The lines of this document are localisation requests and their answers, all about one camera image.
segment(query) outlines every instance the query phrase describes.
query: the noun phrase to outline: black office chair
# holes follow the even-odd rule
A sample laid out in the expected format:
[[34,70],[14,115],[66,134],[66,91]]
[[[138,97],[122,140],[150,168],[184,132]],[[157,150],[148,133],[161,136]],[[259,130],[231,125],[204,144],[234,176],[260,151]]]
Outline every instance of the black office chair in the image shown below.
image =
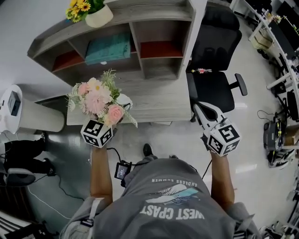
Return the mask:
[[[234,13],[218,7],[207,7],[199,34],[192,51],[192,61],[187,67],[187,81],[191,107],[199,101],[210,103],[229,112],[235,108],[231,89],[239,87],[247,95],[246,85],[240,74],[229,84],[225,73],[236,46],[242,37],[239,21]],[[210,73],[190,73],[198,68],[211,69]]]

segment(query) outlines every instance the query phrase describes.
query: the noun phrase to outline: person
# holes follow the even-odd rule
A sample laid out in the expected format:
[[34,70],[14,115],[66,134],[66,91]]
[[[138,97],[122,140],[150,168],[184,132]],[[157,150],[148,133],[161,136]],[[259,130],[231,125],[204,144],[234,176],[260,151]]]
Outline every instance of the person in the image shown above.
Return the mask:
[[226,156],[211,152],[210,194],[185,161],[175,156],[158,159],[149,144],[143,152],[145,158],[124,178],[126,188],[113,202],[107,150],[93,148],[91,196],[60,238],[261,238],[253,216],[243,203],[235,203]]
[[44,161],[35,159],[46,149],[46,133],[43,132],[41,138],[36,141],[21,140],[10,141],[0,144],[0,161],[4,169],[10,168],[27,169],[32,173],[54,175],[54,167],[50,160]]

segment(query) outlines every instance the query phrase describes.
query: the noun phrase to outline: white flower pot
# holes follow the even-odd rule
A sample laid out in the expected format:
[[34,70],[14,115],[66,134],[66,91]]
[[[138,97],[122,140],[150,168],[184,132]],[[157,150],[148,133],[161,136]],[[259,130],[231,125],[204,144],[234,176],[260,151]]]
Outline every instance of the white flower pot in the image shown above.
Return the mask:
[[92,28],[100,28],[110,22],[113,18],[113,13],[110,8],[105,5],[101,10],[86,16],[85,21]]

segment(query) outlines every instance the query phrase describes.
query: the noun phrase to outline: gray t-shirt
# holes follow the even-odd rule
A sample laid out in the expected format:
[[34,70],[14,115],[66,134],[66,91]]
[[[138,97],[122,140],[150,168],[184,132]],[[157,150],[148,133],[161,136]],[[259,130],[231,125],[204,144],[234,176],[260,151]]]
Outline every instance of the gray t-shirt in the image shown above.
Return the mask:
[[[234,204],[225,212],[196,170],[182,160],[157,159],[137,166],[125,182],[121,198],[98,206],[94,239],[243,238],[244,233],[260,238],[245,206]],[[92,201],[89,197],[71,221],[86,218]]]

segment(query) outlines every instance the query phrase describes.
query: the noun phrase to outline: pink flower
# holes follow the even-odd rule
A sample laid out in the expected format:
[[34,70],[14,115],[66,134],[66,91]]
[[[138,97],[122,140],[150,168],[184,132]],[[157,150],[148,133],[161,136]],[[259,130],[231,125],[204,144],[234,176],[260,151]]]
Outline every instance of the pink flower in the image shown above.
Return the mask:
[[108,109],[108,119],[112,125],[116,125],[124,113],[124,109],[120,105],[111,105]]
[[88,84],[86,82],[83,82],[78,88],[78,94],[84,95],[88,92],[88,90],[89,90]]
[[88,112],[98,114],[105,108],[106,104],[101,95],[97,92],[91,91],[86,95],[85,105]]

